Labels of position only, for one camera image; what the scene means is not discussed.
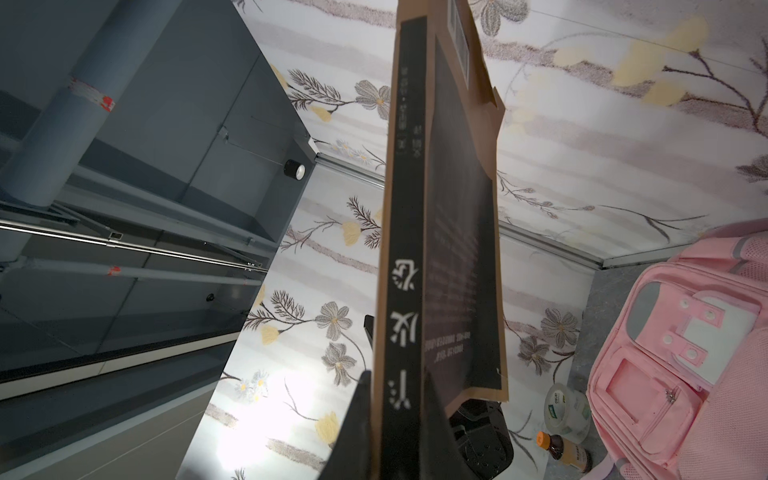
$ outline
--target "bottle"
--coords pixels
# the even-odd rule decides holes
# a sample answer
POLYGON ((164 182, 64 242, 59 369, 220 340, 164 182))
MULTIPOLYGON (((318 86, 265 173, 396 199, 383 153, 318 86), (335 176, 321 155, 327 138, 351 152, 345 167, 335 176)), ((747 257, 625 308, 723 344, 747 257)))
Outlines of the bottle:
POLYGON ((548 451, 552 458, 566 465, 572 465, 582 473, 592 470, 592 455, 584 447, 576 445, 560 435, 547 435, 539 432, 536 435, 536 445, 548 451))

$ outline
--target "barcode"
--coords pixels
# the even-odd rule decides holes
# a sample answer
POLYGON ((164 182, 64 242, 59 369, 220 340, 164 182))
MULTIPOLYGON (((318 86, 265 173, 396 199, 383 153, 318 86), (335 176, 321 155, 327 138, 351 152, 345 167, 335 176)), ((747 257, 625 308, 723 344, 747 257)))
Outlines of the barcode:
POLYGON ((458 17, 455 0, 448 0, 448 31, 451 32, 453 46, 456 47, 456 54, 458 55, 458 63, 462 66, 464 81, 469 88, 469 46, 467 46, 467 38, 464 36, 462 20, 458 17))

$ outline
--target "pink backpack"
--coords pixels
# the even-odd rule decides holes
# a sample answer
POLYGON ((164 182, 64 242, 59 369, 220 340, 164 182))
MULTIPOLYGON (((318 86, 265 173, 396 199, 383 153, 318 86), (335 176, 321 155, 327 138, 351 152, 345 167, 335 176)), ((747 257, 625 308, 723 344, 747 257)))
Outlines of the pink backpack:
POLYGON ((589 377, 627 480, 768 478, 768 219, 709 232, 645 270, 589 377))

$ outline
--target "book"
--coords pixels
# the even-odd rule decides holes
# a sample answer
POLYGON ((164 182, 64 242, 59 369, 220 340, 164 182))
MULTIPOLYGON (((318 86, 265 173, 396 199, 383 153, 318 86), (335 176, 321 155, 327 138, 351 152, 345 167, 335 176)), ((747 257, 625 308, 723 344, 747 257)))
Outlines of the book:
POLYGON ((467 399, 508 399, 496 198, 504 113, 467 1, 400 2, 373 340, 374 478, 419 472, 427 375, 446 416, 467 399))

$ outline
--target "floral wallpaper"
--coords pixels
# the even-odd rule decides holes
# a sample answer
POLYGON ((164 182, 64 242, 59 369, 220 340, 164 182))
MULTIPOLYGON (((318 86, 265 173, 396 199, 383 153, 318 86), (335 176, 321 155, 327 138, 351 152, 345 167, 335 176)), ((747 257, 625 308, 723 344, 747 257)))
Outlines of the floral wallpaper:
MULTIPOLYGON (((499 217, 598 257, 768 210, 768 4, 468 0, 499 217)), ((234 0, 325 154, 383 174, 396 0, 234 0)))
MULTIPOLYGON (((318 166, 283 239, 179 480, 319 475, 372 351, 383 190, 318 166)), ((502 295, 515 446, 499 478, 543 478, 544 396, 564 382, 592 272, 502 238, 502 295)))

